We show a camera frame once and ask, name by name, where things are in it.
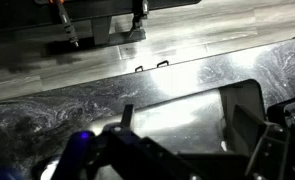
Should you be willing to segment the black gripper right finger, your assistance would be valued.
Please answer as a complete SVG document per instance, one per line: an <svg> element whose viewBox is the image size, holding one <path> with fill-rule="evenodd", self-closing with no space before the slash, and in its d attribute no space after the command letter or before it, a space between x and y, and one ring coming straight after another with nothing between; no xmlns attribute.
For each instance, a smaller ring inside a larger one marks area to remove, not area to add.
<svg viewBox="0 0 295 180"><path fill-rule="evenodd" d="M290 132L236 105L232 125L248 150L244 172L248 180L284 180Z"/></svg>

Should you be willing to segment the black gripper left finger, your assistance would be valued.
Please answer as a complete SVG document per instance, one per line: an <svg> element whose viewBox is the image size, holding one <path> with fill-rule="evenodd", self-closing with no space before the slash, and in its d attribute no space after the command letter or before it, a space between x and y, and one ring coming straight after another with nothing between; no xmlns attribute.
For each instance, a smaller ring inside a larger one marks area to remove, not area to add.
<svg viewBox="0 0 295 180"><path fill-rule="evenodd" d="M185 160L131 129L134 105L126 105L121 121L108 124L107 158L125 180L201 180L201 174Z"/></svg>

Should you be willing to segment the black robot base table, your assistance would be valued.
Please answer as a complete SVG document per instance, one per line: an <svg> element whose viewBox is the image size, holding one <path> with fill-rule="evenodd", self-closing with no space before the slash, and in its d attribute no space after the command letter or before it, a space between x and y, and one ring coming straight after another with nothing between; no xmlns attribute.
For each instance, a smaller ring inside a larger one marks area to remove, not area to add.
<svg viewBox="0 0 295 180"><path fill-rule="evenodd" d="M201 0L0 0L0 33L198 4Z"/></svg>

